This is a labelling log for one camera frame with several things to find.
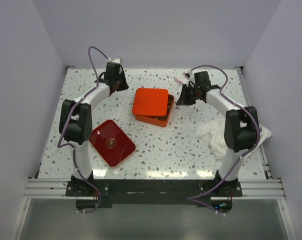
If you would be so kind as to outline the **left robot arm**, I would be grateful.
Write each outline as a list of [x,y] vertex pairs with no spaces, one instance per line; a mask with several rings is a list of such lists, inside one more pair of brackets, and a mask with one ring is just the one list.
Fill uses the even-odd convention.
[[57,147],[69,146],[72,150],[73,174],[71,180],[83,196],[98,192],[94,185],[93,171],[89,162],[88,140],[92,134],[92,111],[114,92],[129,88],[122,59],[108,60],[106,70],[97,77],[88,92],[74,100],[62,103]]

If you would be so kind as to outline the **orange box lid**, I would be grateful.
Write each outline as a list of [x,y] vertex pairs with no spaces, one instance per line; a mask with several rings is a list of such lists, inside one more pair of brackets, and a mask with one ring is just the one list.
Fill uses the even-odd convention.
[[168,90],[163,88],[138,88],[132,113],[135,116],[162,117],[166,115]]

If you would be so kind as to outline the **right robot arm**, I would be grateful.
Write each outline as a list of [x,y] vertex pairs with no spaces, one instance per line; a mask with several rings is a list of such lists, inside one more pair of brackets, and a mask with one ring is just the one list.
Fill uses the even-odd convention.
[[224,141],[227,146],[226,155],[214,181],[208,189],[195,199],[215,192],[218,196],[225,196],[238,181],[238,174],[244,158],[251,153],[260,141],[260,127],[258,113],[253,106],[244,106],[237,103],[223,93],[228,82],[228,76],[223,71],[226,81],[222,86],[211,84],[207,71],[193,73],[191,70],[184,73],[188,83],[182,85],[182,91],[176,105],[191,106],[197,100],[215,108],[225,117]]

